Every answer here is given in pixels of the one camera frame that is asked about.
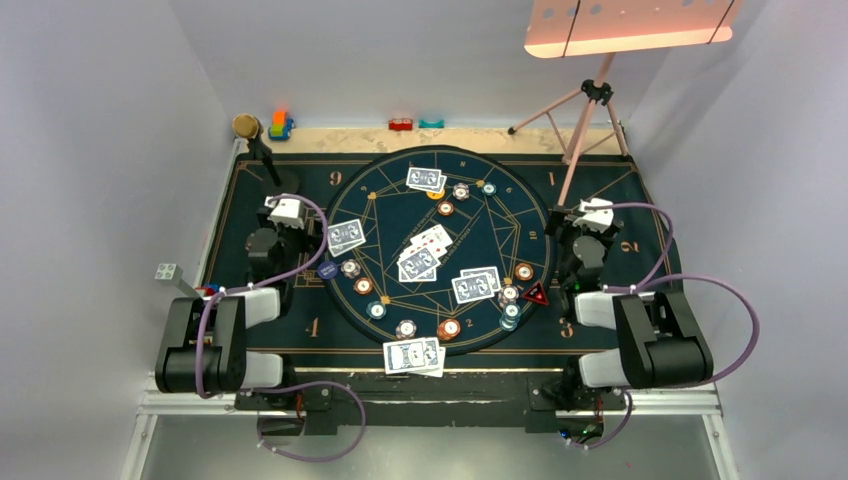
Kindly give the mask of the blue small blind button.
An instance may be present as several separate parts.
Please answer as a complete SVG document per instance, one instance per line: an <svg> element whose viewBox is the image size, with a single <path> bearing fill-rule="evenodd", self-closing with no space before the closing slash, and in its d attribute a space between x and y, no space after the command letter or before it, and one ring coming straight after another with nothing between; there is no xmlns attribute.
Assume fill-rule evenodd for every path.
<svg viewBox="0 0 848 480"><path fill-rule="evenodd" d="M318 265L316 273L322 280L331 280L339 274L339 265L333 261L324 261Z"/></svg>

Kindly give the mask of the blue card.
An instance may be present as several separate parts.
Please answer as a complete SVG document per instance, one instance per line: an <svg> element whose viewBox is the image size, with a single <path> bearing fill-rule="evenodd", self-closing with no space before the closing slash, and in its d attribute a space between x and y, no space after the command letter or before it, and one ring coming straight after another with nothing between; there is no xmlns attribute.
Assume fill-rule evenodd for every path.
<svg viewBox="0 0 848 480"><path fill-rule="evenodd" d="M439 169L410 167L407 171L406 185L413 190L436 192L439 188Z"/></svg>
<svg viewBox="0 0 848 480"><path fill-rule="evenodd" d="M328 227L328 234L328 248L334 255L366 242L360 219L332 224Z"/></svg>
<svg viewBox="0 0 848 480"><path fill-rule="evenodd" d="M458 304L467 304L495 296L487 273L477 273L451 280L452 291Z"/></svg>

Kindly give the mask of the white purple poker chip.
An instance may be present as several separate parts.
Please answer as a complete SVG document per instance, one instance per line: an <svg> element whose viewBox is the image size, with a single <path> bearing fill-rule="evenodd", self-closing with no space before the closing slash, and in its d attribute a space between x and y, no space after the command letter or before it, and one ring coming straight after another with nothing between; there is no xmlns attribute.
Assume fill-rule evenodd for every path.
<svg viewBox="0 0 848 480"><path fill-rule="evenodd" d="M347 259L340 264L340 271L345 277L355 279L361 274L362 267L358 261Z"/></svg>

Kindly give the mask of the red triangular dealer button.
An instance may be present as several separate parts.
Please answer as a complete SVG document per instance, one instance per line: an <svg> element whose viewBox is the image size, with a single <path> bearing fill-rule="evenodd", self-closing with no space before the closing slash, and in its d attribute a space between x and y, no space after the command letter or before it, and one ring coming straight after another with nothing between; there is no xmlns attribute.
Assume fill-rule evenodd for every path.
<svg viewBox="0 0 848 480"><path fill-rule="evenodd" d="M549 305L547 290L541 281L535 282L532 286L526 289L521 298L537 305Z"/></svg>

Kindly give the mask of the orange poker chip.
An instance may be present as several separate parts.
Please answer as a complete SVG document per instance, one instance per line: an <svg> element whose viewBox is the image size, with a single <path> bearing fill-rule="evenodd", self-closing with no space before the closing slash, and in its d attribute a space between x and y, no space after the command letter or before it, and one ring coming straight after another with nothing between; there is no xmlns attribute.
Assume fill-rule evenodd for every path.
<svg viewBox="0 0 848 480"><path fill-rule="evenodd" d="M373 291L374 282L368 277L360 277L354 281L353 289L359 295L368 295Z"/></svg>

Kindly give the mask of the nine of diamonds card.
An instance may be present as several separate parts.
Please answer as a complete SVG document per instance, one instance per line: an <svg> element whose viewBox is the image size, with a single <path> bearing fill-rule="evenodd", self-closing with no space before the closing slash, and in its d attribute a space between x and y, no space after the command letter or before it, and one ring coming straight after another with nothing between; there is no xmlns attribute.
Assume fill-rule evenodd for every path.
<svg viewBox="0 0 848 480"><path fill-rule="evenodd" d="M405 259L405 258L407 258L407 257L411 256L412 254L414 254L414 253L416 253L416 252L418 252L418 251L420 251L420 250L428 250L428 251L429 251L431 254L433 254L436 258L441 258L443 255L445 255L445 254L446 254L447 249L448 249L448 247L449 247L450 245L448 245L448 246L446 246L446 247L440 247L440 246L436 246L436 245L417 245L417 246L413 246L413 245L410 243L410 245L409 245L408 247L405 247L405 248L402 250L402 252L400 253L399 259L400 259L400 260L403 260L403 259Z"/></svg>

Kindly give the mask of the ace of spades card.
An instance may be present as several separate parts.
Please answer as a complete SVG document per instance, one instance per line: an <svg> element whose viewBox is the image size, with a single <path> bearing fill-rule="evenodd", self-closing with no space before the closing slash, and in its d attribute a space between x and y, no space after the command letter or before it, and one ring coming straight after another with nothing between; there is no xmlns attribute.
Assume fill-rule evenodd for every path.
<svg viewBox="0 0 848 480"><path fill-rule="evenodd" d="M452 244L452 239L441 224L436 224L433 227L413 236L410 239L413 246L417 245L436 245L446 247Z"/></svg>

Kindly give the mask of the blue playing card deck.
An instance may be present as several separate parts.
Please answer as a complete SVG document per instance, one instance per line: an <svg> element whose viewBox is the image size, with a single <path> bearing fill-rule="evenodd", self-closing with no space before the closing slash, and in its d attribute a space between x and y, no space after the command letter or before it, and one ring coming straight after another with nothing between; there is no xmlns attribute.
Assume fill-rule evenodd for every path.
<svg viewBox="0 0 848 480"><path fill-rule="evenodd" d="M418 374L434 368L442 346L436 337L387 342L382 345L384 369L388 375Z"/></svg>

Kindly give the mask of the four of clubs card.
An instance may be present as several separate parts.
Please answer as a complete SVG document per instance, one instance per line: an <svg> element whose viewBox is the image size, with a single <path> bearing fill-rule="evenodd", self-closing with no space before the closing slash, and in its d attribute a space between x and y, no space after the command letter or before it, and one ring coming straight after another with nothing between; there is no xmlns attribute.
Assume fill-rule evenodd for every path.
<svg viewBox="0 0 848 480"><path fill-rule="evenodd" d="M439 350L438 350L438 363L437 363L437 365L432 369L419 371L418 375L441 378L443 376L443 373L444 373L445 358L446 358L446 348L444 346L440 346Z"/></svg>

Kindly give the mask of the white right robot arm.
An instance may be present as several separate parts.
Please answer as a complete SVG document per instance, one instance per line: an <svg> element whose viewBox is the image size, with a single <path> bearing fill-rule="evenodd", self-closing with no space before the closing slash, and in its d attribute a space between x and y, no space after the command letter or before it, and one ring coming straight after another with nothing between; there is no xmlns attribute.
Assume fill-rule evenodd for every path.
<svg viewBox="0 0 848 480"><path fill-rule="evenodd" d="M563 252L557 270L565 320L610 330L615 348L568 361L550 395L584 407L601 390L696 384L714 373L714 361L685 294L627 287L613 293L601 283L622 225L610 211L569 214L552 209L545 227Z"/></svg>

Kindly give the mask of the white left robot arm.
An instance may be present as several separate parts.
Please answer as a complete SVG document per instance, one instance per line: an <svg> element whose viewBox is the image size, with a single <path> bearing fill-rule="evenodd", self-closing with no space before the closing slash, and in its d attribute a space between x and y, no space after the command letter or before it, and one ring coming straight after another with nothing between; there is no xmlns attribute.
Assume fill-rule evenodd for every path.
<svg viewBox="0 0 848 480"><path fill-rule="evenodd" d="M295 277L326 248L322 219L314 234L306 231L304 213L295 219L296 226L268 220L248 237L251 284L172 301L154 370L159 391L202 398L259 391L275 409L295 402L298 382L287 357L247 346L250 328L289 313Z"/></svg>

